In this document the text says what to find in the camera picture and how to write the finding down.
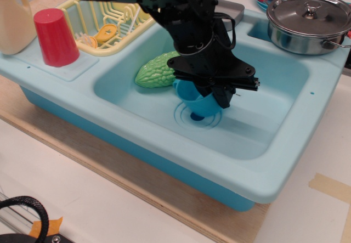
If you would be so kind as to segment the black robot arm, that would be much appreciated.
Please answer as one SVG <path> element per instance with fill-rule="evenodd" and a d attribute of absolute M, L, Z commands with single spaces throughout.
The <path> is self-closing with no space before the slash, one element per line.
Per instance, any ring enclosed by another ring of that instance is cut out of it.
<path fill-rule="evenodd" d="M 191 81 L 203 96 L 212 94 L 227 108 L 237 89 L 257 90 L 255 69 L 233 54 L 234 33 L 224 20 L 235 20 L 216 11 L 217 0 L 84 0 L 136 3 L 173 38 L 178 56 L 168 66 L 177 79 Z"/>

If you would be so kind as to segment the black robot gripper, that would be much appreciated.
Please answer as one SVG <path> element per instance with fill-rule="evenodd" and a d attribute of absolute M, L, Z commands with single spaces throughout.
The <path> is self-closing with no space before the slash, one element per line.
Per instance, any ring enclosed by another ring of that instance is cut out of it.
<path fill-rule="evenodd" d="M 230 106 L 237 88 L 257 91 L 259 87 L 254 67 L 232 53 L 235 33 L 231 34 L 229 37 L 225 24 L 216 20 L 208 43 L 177 46 L 179 56 L 167 62 L 177 79 L 192 81 L 203 97 L 213 93 L 223 109 Z"/>

